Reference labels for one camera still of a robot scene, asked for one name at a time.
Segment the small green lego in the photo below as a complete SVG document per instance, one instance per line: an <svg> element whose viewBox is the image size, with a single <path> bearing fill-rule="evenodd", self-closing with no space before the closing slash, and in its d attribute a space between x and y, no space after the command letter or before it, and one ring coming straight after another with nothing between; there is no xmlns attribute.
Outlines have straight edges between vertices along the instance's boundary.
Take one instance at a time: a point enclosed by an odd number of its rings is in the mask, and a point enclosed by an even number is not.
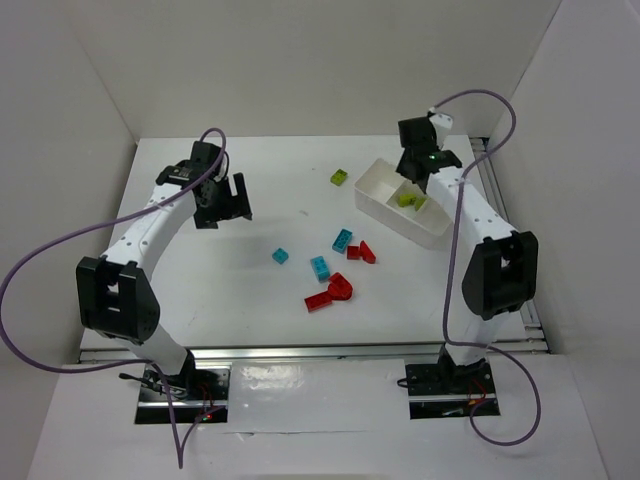
<svg viewBox="0 0 640 480"><path fill-rule="evenodd" d="M419 211L421 209L421 207L428 201L427 197L420 197L420 198L416 198L413 206L414 206L414 210L415 211Z"/></svg>

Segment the green long lego brick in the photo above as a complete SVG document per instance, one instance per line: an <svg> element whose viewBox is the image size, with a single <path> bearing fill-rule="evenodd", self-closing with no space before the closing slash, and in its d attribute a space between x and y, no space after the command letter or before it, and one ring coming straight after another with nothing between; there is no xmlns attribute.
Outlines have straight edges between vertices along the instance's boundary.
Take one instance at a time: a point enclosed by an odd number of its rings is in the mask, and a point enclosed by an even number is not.
<svg viewBox="0 0 640 480"><path fill-rule="evenodd" d="M413 193L400 194L396 197L396 204L401 207L413 206L417 200L417 196Z"/></svg>

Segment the white three-compartment tray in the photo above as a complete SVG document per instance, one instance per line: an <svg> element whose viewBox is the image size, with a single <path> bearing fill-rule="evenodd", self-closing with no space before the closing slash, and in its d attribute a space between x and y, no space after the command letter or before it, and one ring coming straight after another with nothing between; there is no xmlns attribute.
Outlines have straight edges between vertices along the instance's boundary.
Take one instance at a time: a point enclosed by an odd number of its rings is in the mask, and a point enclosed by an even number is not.
<svg viewBox="0 0 640 480"><path fill-rule="evenodd" d="M414 206L401 208L396 197L407 193L428 201L419 211ZM354 200L357 209L426 249L440 249L450 237L452 221L442 208L382 158L355 181Z"/></svg>

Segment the small cyan square lego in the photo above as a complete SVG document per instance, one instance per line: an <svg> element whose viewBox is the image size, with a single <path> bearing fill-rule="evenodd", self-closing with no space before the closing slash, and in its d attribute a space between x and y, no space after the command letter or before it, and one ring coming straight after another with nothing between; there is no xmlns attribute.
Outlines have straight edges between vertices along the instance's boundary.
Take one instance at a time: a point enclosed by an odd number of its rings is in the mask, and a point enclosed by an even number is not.
<svg viewBox="0 0 640 480"><path fill-rule="evenodd" d="M277 248L272 254L273 260L279 265L284 264L289 259L289 254L282 248Z"/></svg>

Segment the cyan long lego upturned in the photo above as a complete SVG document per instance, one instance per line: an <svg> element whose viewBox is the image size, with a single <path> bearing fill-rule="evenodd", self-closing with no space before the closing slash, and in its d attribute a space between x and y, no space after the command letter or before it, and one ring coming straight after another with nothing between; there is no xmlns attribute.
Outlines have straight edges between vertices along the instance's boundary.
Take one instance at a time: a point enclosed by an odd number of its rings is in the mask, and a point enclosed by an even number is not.
<svg viewBox="0 0 640 480"><path fill-rule="evenodd" d="M337 235L336 239L334 240L332 244L332 249L335 252L343 254L346 251L347 247L349 246L351 240L352 240L352 232L347 229L342 229Z"/></svg>

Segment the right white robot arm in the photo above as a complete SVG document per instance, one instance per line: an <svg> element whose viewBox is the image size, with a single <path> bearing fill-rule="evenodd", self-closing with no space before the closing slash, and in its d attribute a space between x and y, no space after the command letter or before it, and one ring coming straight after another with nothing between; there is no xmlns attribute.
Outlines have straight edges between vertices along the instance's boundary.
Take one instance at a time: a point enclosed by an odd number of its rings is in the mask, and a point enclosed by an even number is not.
<svg viewBox="0 0 640 480"><path fill-rule="evenodd" d="M505 221L467 180L461 160L444 148L453 126L430 112L398 122L403 148L396 172L411 181L454 222L454 233L470 252L460 292L474 319L460 340L448 340L444 356L471 368L484 361L509 316L536 290L538 240Z"/></svg>

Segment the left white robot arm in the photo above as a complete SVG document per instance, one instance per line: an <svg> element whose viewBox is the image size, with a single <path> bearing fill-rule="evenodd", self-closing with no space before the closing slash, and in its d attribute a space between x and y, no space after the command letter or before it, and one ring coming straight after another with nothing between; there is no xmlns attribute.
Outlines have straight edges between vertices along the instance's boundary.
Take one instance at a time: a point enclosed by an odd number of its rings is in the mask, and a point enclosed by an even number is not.
<svg viewBox="0 0 640 480"><path fill-rule="evenodd" d="M193 383L195 359L161 326L151 279L187 221L203 230L215 229L222 221L251 219L244 177L227 175L227 167L222 147L194 142L188 159L157 177L147 213L99 257L85 257L76 267L82 325L157 365L180 388Z"/></svg>

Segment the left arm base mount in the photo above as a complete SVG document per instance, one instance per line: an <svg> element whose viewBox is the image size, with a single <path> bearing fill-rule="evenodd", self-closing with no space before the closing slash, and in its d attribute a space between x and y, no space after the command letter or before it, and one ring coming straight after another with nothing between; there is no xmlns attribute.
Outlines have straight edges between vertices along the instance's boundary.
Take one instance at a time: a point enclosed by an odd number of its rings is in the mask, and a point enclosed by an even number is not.
<svg viewBox="0 0 640 480"><path fill-rule="evenodd" d="M161 425L170 423L168 396L159 374L146 367L141 375L120 373L119 378L138 385L134 423ZM171 386L169 395L177 424L190 424L198 416L204 424L221 424L228 420L228 398L231 369L228 366L200 370L196 383L188 389Z"/></svg>

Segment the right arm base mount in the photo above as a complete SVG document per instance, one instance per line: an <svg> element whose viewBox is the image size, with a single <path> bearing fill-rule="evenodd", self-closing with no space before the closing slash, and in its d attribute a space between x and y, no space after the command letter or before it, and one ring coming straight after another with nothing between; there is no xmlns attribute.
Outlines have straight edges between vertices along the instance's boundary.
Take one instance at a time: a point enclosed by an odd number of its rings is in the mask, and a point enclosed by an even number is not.
<svg viewBox="0 0 640 480"><path fill-rule="evenodd" d="M488 361L458 366L445 347L435 362L406 364L396 385L408 394L411 420L500 415Z"/></svg>

